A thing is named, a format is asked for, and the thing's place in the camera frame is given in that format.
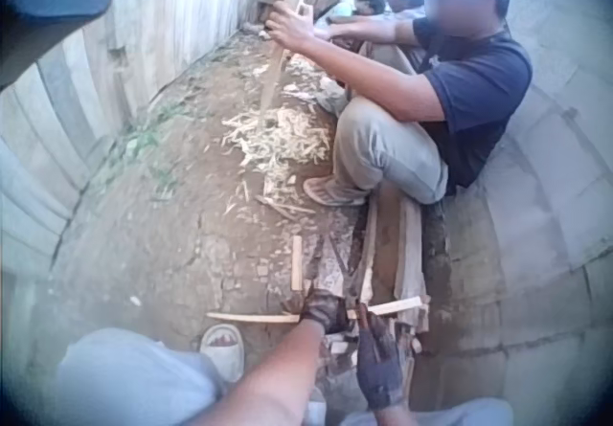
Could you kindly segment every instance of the gloved hand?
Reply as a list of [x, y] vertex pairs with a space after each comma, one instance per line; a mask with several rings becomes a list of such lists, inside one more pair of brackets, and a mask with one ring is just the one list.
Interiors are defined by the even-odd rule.
[[402, 402], [402, 370], [396, 341], [385, 322], [367, 313], [366, 309], [359, 312], [357, 384], [369, 409], [378, 411]]
[[304, 319], [318, 322], [327, 334], [341, 332], [349, 326], [345, 301], [324, 289], [310, 289], [300, 313], [300, 320]]

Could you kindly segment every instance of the man in navy shirt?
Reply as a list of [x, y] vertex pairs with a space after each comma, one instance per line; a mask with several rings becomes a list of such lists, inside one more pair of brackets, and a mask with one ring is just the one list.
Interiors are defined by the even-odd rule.
[[[477, 178], [532, 79], [526, 52], [505, 28], [510, 0], [427, 0], [428, 17], [331, 26], [275, 4], [267, 26], [356, 95], [339, 117], [334, 172], [305, 181], [327, 206], [359, 205], [382, 178], [422, 204]], [[327, 40], [369, 41], [356, 55]], [[421, 47], [419, 67], [406, 57]]]

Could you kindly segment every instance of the pile of wood shavings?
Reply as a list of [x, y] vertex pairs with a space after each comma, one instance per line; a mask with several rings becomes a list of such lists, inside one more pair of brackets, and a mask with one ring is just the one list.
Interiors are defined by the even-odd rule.
[[222, 124], [233, 128], [221, 144], [232, 144], [245, 155], [240, 165], [264, 174], [263, 196], [273, 201], [302, 202], [293, 185], [291, 163], [324, 161], [329, 155], [329, 132], [313, 126], [313, 115], [292, 108], [269, 110], [260, 127], [260, 112], [236, 115]]

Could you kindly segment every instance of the light blue pants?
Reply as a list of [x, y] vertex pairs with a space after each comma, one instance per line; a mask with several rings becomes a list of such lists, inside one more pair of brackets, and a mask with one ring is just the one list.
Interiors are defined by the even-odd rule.
[[[169, 426], [213, 406], [226, 387], [206, 356], [109, 328], [68, 347], [55, 393], [60, 424]], [[512, 425], [509, 404], [496, 399], [415, 415], [421, 426]], [[369, 413], [350, 415], [342, 424], [376, 425]]]

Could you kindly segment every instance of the gray pants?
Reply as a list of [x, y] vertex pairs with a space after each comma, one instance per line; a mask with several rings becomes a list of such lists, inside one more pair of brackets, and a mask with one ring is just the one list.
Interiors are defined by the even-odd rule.
[[[206, 356], [173, 351], [116, 328], [98, 330], [71, 345], [57, 368], [54, 388], [59, 424], [91, 426], [181, 424], [226, 392]], [[415, 416], [422, 426], [512, 425], [509, 404], [496, 399]], [[356, 414], [342, 424], [375, 425], [375, 419]]]
[[[415, 74], [398, 46], [366, 43], [360, 54]], [[338, 120], [334, 177], [348, 197], [364, 196], [386, 178], [421, 204], [432, 204], [445, 194], [447, 165], [419, 124], [400, 123], [356, 95]]]

